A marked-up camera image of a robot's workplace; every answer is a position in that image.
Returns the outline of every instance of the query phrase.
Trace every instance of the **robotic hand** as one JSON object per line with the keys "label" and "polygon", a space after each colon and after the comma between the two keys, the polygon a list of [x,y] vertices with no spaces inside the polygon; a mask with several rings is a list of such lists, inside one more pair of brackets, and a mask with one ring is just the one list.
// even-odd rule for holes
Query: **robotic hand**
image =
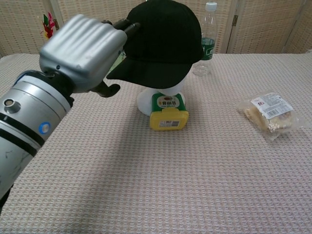
{"label": "robotic hand", "polygon": [[22,73],[0,98],[0,213],[16,178],[73,106],[70,95],[119,91],[103,78],[139,27],[76,15],[42,47],[42,72]]}

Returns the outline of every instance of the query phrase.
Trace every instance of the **woven wall panel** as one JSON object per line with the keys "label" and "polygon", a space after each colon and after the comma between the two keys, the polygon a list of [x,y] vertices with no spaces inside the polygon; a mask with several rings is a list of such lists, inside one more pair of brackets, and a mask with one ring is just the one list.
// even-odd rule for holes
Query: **woven wall panel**
{"label": "woven wall panel", "polygon": [[303,8],[287,43],[286,53],[305,53],[309,49],[312,49],[312,0],[308,0]]}
{"label": "woven wall panel", "polygon": [[[200,18],[205,12],[206,0],[177,0],[190,7],[196,16]],[[58,0],[62,17],[66,22],[78,13],[99,20],[107,19],[115,22],[121,18],[127,17],[129,11],[144,2],[143,0]],[[217,0],[218,9],[216,12],[218,22],[218,38],[216,40],[216,52],[220,50],[225,33],[225,27],[228,20],[228,14],[232,0]]]}
{"label": "woven wall panel", "polygon": [[228,53],[281,53],[301,0],[245,0]]}
{"label": "woven wall panel", "polygon": [[5,55],[39,52],[46,42],[37,18],[43,14],[42,0],[0,0],[0,45]]}

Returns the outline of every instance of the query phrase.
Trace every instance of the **green label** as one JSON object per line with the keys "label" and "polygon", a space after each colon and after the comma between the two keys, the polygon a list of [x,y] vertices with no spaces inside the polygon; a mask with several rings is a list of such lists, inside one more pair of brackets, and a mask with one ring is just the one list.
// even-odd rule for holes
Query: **green label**
{"label": "green label", "polygon": [[202,58],[202,60],[212,59],[215,48],[215,40],[210,38],[203,38],[201,44],[204,50],[204,57]]}
{"label": "green label", "polygon": [[161,93],[154,94],[152,97],[152,109],[154,111],[161,111],[164,108],[175,107],[180,111],[185,111],[182,96],[177,94],[175,96],[166,96]]}

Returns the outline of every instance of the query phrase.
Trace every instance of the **black stripe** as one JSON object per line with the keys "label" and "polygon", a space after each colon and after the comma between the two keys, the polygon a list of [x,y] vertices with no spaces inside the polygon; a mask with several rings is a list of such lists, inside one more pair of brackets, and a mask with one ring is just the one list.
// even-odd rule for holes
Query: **black stripe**
{"label": "black stripe", "polygon": [[7,132],[6,130],[0,129],[0,137],[12,142],[13,144],[17,145],[31,156],[35,156],[37,150],[32,147],[30,144],[26,143],[25,141],[19,139],[18,137],[14,136],[13,134]]}
{"label": "black stripe", "polygon": [[2,120],[3,122],[6,122],[7,124],[11,125],[12,127],[15,127],[16,129],[25,133],[30,138],[35,140],[41,147],[44,145],[44,139],[39,134],[37,134],[36,132],[34,132],[32,129],[30,129],[26,125],[22,124],[21,122],[18,122],[17,120],[15,120],[15,119],[13,119],[13,118],[11,118],[11,117],[3,114],[3,113],[0,113],[0,120]]}

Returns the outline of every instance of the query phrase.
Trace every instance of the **packaged bread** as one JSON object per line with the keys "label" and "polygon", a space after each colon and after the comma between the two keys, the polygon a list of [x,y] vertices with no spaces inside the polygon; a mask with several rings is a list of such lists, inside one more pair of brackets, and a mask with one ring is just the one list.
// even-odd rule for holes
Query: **packaged bread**
{"label": "packaged bread", "polygon": [[244,100],[239,110],[270,140],[298,127],[308,126],[293,107],[280,95],[267,92]]}

